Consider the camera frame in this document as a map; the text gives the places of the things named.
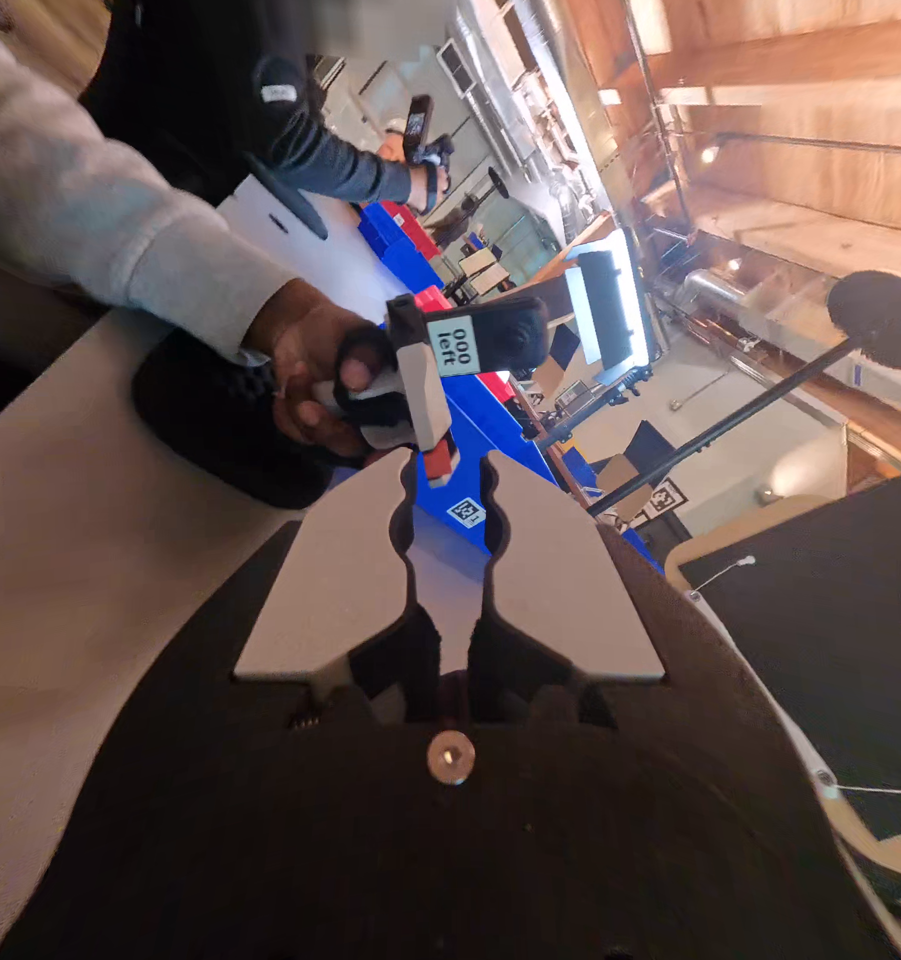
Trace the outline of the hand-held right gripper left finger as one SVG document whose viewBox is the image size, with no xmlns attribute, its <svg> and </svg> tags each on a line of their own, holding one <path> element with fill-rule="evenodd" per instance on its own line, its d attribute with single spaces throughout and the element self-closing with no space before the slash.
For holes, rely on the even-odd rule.
<svg viewBox="0 0 901 960">
<path fill-rule="evenodd" d="M 306 512 L 233 668 L 241 682 L 351 682 L 349 655 L 396 624 L 411 594 L 392 522 L 411 506 L 416 455 L 397 448 Z"/>
</svg>

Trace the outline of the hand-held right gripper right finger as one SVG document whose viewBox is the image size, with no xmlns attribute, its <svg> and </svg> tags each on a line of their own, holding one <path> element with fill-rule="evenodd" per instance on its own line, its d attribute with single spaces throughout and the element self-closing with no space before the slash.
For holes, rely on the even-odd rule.
<svg viewBox="0 0 901 960">
<path fill-rule="evenodd" d="M 553 482 L 499 450 L 482 459 L 480 479 L 488 614 L 590 679 L 664 678 L 600 524 Z"/>
</svg>

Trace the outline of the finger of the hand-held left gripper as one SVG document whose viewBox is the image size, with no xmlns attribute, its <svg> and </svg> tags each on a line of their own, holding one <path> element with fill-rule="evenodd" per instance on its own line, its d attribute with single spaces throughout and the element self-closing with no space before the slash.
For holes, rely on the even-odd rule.
<svg viewBox="0 0 901 960">
<path fill-rule="evenodd" d="M 422 452 L 436 450 L 452 428 L 452 414 L 432 348 L 409 343 L 396 351 L 410 423 Z"/>
</svg>

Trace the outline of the red plastic bin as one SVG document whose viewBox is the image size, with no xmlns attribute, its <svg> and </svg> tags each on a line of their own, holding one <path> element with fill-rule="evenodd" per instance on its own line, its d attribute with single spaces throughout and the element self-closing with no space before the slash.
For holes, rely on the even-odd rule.
<svg viewBox="0 0 901 960">
<path fill-rule="evenodd" d="M 455 305 L 435 285 L 425 288 L 414 295 L 416 306 L 424 313 L 451 310 Z M 511 374 L 507 370 L 493 370 L 474 374 L 475 381 L 482 384 L 489 394 L 501 405 L 516 400 L 516 391 L 511 385 Z"/>
<path fill-rule="evenodd" d="M 425 260 L 431 261 L 441 255 L 441 250 L 435 245 L 432 235 L 424 228 L 418 219 L 418 215 L 408 205 L 384 200 L 379 206 L 393 220 L 396 227 L 409 238 Z"/>
</svg>

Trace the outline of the person's left forearm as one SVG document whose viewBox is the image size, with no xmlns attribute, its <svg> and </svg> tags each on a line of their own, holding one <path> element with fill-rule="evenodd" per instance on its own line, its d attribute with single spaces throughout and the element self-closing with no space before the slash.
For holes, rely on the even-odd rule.
<svg viewBox="0 0 901 960">
<path fill-rule="evenodd" d="M 0 258 L 252 366 L 277 355 L 277 316 L 259 316 L 294 280 L 1 41 Z"/>
</svg>

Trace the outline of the person's left hand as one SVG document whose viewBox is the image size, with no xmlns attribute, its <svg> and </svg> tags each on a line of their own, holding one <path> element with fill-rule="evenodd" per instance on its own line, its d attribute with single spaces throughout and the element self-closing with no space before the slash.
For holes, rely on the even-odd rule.
<svg viewBox="0 0 901 960">
<path fill-rule="evenodd" d="M 351 334 L 376 329 L 300 279 L 287 282 L 258 311 L 241 346 L 271 362 L 276 385 L 273 417 L 285 436 L 358 460 L 363 467 L 386 456 L 386 451 L 368 446 L 361 432 L 327 409 L 314 392 L 317 383 L 336 378 L 352 392 L 370 386 L 386 360 L 374 344 L 349 350 L 340 367 L 337 357 Z"/>
</svg>

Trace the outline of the white top side table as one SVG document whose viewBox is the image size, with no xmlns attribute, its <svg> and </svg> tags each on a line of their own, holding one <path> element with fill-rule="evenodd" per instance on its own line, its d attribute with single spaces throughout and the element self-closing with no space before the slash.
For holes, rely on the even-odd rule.
<svg viewBox="0 0 901 960">
<path fill-rule="evenodd" d="M 458 262 L 463 286 L 471 297 L 485 297 L 506 287 L 511 281 L 509 270 L 501 263 L 491 248 L 483 246 Z"/>
</svg>

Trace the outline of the blue plastic bin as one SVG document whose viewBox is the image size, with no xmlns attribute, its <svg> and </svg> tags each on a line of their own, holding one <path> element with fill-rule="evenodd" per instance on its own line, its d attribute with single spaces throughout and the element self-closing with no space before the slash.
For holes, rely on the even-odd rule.
<svg viewBox="0 0 901 960">
<path fill-rule="evenodd" d="M 416 295 L 433 285 L 444 288 L 444 280 L 433 269 L 433 260 L 420 254 L 380 202 L 365 204 L 358 218 L 358 230 L 377 259 L 409 292 Z"/>
<path fill-rule="evenodd" d="M 453 534 L 483 553 L 486 511 L 481 500 L 481 460 L 499 450 L 530 472 L 556 485 L 553 473 L 534 442 L 476 375 L 442 380 L 451 414 L 451 436 L 459 462 L 444 486 L 430 486 L 423 457 L 418 458 L 416 505 Z"/>
</svg>

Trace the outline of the LED light panel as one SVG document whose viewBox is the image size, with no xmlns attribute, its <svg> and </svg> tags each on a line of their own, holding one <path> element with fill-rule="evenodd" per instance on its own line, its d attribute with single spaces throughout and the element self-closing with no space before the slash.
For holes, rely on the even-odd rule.
<svg viewBox="0 0 901 960">
<path fill-rule="evenodd" d="M 616 381 L 648 368 L 654 346 L 647 293 L 631 233 L 613 229 L 575 246 L 565 258 L 564 280 L 584 359 Z"/>
</svg>

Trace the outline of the black light stand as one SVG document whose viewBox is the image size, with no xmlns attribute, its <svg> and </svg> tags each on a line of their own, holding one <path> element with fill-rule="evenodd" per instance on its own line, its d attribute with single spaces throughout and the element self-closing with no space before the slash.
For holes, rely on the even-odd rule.
<svg viewBox="0 0 901 960">
<path fill-rule="evenodd" d="M 566 412 L 537 414 L 531 411 L 536 418 L 537 436 L 533 440 L 535 447 L 540 453 L 545 453 L 557 444 L 570 441 L 577 427 L 582 426 L 590 417 L 605 408 L 624 405 L 631 397 L 639 397 L 638 386 L 652 377 L 651 366 L 634 367 L 610 385 L 602 386 L 598 391 L 591 390 L 589 399 L 571 414 Z"/>
</svg>

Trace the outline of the fiducial marker sheet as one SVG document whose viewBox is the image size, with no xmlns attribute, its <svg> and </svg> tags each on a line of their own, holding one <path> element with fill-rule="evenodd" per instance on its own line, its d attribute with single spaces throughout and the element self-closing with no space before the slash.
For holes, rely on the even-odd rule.
<svg viewBox="0 0 901 960">
<path fill-rule="evenodd" d="M 676 485 L 673 478 L 666 477 L 654 488 L 641 512 L 650 522 L 688 503 L 689 498 L 684 495 L 684 492 Z"/>
</svg>

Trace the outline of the black quilted wrist pad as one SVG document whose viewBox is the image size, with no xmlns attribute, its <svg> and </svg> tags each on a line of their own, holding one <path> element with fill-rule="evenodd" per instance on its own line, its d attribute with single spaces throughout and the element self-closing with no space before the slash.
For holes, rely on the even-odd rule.
<svg viewBox="0 0 901 960">
<path fill-rule="evenodd" d="M 276 379 L 269 362 L 240 366 L 184 331 L 161 340 L 131 384 L 134 410 L 173 453 L 268 506 L 301 511 L 321 498 L 345 458 L 289 438 L 277 426 Z"/>
</svg>

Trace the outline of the black boom pole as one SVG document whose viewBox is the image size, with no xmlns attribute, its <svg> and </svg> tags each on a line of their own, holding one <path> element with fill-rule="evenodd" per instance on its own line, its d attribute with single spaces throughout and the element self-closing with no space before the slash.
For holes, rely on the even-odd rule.
<svg viewBox="0 0 901 960">
<path fill-rule="evenodd" d="M 597 499 L 587 507 L 586 512 L 590 517 L 597 518 L 608 509 L 617 506 L 625 498 L 630 497 L 641 487 L 650 486 L 651 489 L 655 489 L 657 484 L 665 479 L 676 466 L 697 453 L 707 450 L 718 439 L 767 409 L 773 403 L 784 399 L 808 381 L 822 374 L 830 366 L 852 354 L 863 344 L 864 341 L 861 338 L 848 338 L 813 361 L 799 367 L 795 372 L 780 379 L 742 407 L 727 414 L 717 423 L 709 426 L 707 430 L 676 448 L 653 469 L 636 475 Z"/>
</svg>

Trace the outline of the black panel wooden rim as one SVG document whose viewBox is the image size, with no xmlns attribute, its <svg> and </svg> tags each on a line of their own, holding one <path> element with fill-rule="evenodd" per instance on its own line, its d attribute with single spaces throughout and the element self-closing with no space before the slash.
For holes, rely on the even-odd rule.
<svg viewBox="0 0 901 960">
<path fill-rule="evenodd" d="M 901 947 L 901 475 L 752 510 L 664 571 L 758 680 Z"/>
</svg>

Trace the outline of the silver air duct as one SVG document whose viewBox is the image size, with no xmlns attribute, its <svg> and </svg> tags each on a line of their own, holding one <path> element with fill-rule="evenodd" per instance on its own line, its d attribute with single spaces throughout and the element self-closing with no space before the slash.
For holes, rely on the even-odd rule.
<svg viewBox="0 0 901 960">
<path fill-rule="evenodd" d="M 745 291 L 711 270 L 694 270 L 677 289 L 685 308 L 707 306 L 744 331 L 804 361 L 841 343 L 845 336 L 826 306 L 836 280 L 800 267 L 781 267 Z"/>
</svg>

